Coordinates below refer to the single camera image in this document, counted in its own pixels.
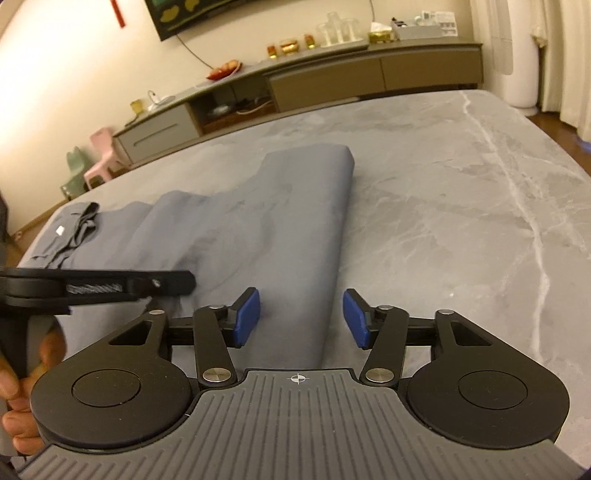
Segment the food on plate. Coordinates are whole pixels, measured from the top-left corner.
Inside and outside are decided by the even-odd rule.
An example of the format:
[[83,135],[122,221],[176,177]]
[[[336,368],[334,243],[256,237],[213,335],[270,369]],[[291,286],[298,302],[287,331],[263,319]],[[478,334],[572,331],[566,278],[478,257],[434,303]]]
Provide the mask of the food on plate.
[[230,60],[228,62],[226,62],[224,65],[222,65],[221,67],[218,67],[217,69],[213,69],[211,72],[209,72],[209,75],[207,76],[208,80],[221,80],[225,77],[227,77],[228,75],[230,75],[231,73],[240,70],[240,68],[242,67],[242,63],[239,60]]

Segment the pink chair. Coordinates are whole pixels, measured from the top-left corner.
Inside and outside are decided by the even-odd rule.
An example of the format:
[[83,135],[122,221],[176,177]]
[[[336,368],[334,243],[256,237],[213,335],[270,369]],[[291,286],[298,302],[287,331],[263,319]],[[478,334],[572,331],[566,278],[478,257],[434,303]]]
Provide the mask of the pink chair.
[[84,180],[90,190],[90,179],[101,177],[107,182],[113,180],[109,165],[118,163],[125,167],[113,147],[113,135],[108,128],[101,128],[90,136],[90,143],[100,152],[100,160],[84,174]]

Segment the human hand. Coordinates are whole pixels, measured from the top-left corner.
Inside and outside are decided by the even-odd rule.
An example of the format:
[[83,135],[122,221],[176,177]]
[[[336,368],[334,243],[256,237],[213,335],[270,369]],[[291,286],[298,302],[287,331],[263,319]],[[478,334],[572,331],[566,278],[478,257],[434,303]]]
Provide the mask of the human hand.
[[0,398],[7,401],[12,408],[2,417],[2,426],[12,437],[14,448],[25,455],[33,455],[43,447],[31,413],[31,390],[37,380],[60,363],[65,355],[66,340],[57,322],[41,341],[41,363],[28,377],[19,380],[6,359],[0,355]]

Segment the tv cabinet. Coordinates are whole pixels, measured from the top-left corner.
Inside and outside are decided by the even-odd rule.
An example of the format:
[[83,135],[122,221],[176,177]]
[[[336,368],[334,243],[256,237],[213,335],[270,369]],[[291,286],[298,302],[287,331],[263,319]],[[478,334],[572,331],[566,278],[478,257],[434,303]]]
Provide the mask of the tv cabinet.
[[[315,48],[195,85],[115,137],[135,167],[287,115],[378,96],[477,88],[482,82],[482,45],[461,38]],[[267,101],[246,115],[212,118],[216,106],[242,99]]]

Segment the cabinet door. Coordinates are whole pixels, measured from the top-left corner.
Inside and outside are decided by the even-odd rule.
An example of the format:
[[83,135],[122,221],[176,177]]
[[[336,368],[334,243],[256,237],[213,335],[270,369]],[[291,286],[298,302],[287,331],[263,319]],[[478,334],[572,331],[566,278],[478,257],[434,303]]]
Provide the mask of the cabinet door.
[[379,58],[324,62],[269,78],[280,112],[385,90]]
[[387,90],[483,82],[478,47],[398,51],[381,61]]
[[138,163],[198,137],[189,106],[182,103],[122,133],[119,141],[131,162]]

